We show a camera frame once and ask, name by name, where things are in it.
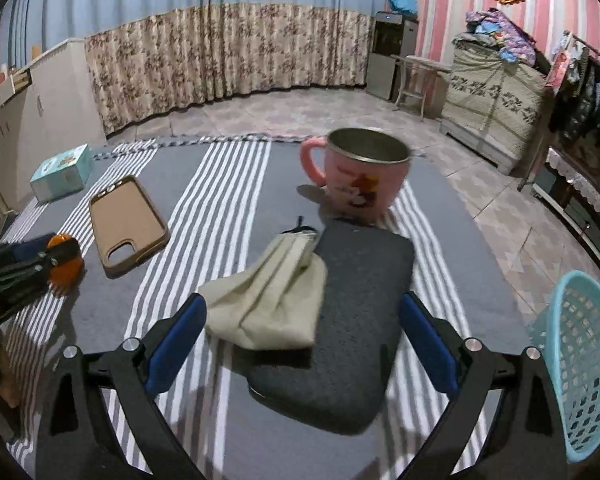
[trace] gray rug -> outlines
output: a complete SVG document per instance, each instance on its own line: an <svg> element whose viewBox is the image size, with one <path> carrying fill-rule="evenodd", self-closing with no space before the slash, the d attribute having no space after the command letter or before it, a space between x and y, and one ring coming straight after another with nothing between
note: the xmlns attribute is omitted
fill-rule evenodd
<svg viewBox="0 0 600 480"><path fill-rule="evenodd" d="M49 205L30 204L8 240L50 231L80 241L86 274L76 293L47 295L7 328L7 348L23 385L26 435L10 451L33 474L40 405L53 364L67 344L84 352L115 348L143 336L172 315L202 283L253 262L279 232L330 215L316 202L298 161L298 144L267 136L194 139L180 146L158 140L125 144L96 156L83 192ZM171 240L159 254L109 280L93 247L88 201L126 174L142 183L169 221ZM412 238L413 287L435 316L491 349L526 345L510 287L473 220L438 170L422 158L381 225ZM209 479L394 479L422 445L446 406L403 339L386 405L364 433L339 436L285 418L248 394L231 345L201 336L171 390L157 403L187 452ZM496 399L484 410L459 468L471 465L486 436ZM129 462L146 468L115 395L107 405Z"/></svg>

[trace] screw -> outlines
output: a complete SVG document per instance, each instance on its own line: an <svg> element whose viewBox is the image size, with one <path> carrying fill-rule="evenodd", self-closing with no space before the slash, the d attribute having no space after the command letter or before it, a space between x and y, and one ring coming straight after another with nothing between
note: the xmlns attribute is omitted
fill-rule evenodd
<svg viewBox="0 0 600 480"><path fill-rule="evenodd" d="M529 357L529 359L533 359L535 361L536 359L540 358L541 354L535 346L530 346L526 349L526 355Z"/></svg>
<svg viewBox="0 0 600 480"><path fill-rule="evenodd" d="M72 359L72 358L76 357L77 354L78 354L78 347L74 346L74 345L69 345L67 348L62 350L62 355L64 357L66 357L67 359Z"/></svg>
<svg viewBox="0 0 600 480"><path fill-rule="evenodd" d="M464 346L469 352L479 352L482 350L482 343L475 337L469 338L464 342Z"/></svg>
<svg viewBox="0 0 600 480"><path fill-rule="evenodd" d="M133 352L140 346L140 342L135 337L130 337L129 339L125 339L122 343L122 348L124 348L127 352Z"/></svg>

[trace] lace tablecloth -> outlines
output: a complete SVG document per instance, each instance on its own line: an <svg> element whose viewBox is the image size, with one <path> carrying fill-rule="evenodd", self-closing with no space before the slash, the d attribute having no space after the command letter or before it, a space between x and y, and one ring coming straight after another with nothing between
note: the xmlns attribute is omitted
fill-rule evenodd
<svg viewBox="0 0 600 480"><path fill-rule="evenodd" d="M569 184L571 184L578 192L589 202L593 209L600 215L600 193L589 179L578 172L568 160L553 148L549 148L546 156L546 161L549 166L554 168L561 176L563 176Z"/></svg>

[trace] white cabinet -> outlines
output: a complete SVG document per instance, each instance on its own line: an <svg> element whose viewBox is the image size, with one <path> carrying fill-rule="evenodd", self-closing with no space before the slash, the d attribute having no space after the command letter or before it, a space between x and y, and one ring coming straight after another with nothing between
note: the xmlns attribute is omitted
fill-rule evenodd
<svg viewBox="0 0 600 480"><path fill-rule="evenodd" d="M96 110L82 40L66 40L20 72L32 84L13 96L0 85L0 192L21 210L40 163L81 144L106 143Z"/></svg>

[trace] pink mug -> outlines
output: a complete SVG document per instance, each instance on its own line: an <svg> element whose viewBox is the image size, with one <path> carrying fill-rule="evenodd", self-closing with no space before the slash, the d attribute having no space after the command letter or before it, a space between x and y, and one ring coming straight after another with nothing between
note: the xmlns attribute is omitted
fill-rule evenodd
<svg viewBox="0 0 600 480"><path fill-rule="evenodd" d="M311 150L326 148L324 172ZM409 173L411 150L379 130L339 128L326 139L312 137L300 146L300 163L316 186L327 187L333 205L343 213L374 222L398 195Z"/></svg>

